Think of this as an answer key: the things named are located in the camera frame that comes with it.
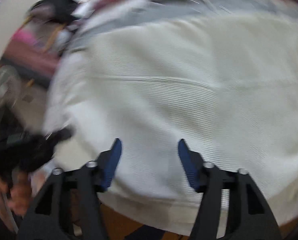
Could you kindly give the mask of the person's hand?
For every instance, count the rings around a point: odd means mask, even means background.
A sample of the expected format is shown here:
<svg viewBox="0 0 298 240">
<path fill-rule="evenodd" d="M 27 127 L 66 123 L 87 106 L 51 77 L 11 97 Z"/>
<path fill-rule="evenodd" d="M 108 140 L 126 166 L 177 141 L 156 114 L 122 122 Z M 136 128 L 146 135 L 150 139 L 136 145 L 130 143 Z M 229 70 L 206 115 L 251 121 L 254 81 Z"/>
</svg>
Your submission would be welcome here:
<svg viewBox="0 0 298 240">
<path fill-rule="evenodd" d="M 29 174 L 18 172 L 16 182 L 11 189 L 0 177 L 0 217 L 8 217 L 6 207 L 17 216 L 24 216 L 32 201 L 32 188 Z"/>
</svg>

